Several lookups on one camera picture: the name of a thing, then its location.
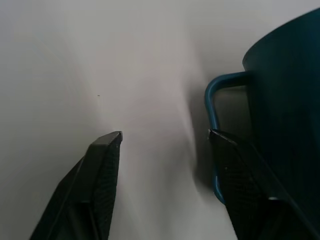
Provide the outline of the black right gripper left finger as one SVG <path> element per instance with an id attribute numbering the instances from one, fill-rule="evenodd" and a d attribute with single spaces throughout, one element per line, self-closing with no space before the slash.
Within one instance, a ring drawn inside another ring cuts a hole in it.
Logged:
<path id="1" fill-rule="evenodd" d="M 114 131 L 89 145 L 57 185 L 29 240 L 108 240 L 122 140 Z"/>

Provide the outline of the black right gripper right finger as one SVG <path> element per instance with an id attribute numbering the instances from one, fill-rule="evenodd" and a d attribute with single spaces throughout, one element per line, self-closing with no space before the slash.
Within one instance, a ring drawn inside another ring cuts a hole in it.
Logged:
<path id="1" fill-rule="evenodd" d="M 315 226 L 248 141 L 211 129 L 215 185 L 238 240 L 315 240 Z"/>

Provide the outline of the dark teal mug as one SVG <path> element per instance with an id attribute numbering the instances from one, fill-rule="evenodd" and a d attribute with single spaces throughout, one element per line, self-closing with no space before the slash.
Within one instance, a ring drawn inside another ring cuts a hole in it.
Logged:
<path id="1" fill-rule="evenodd" d="M 246 86 L 255 141 L 245 141 L 293 195 L 320 240 L 320 8 L 264 36 L 242 64 L 243 72 L 218 76 L 208 84 L 204 102 L 209 130 L 222 131 L 214 94 Z M 213 191 L 224 204 L 215 169 L 213 157 Z"/>

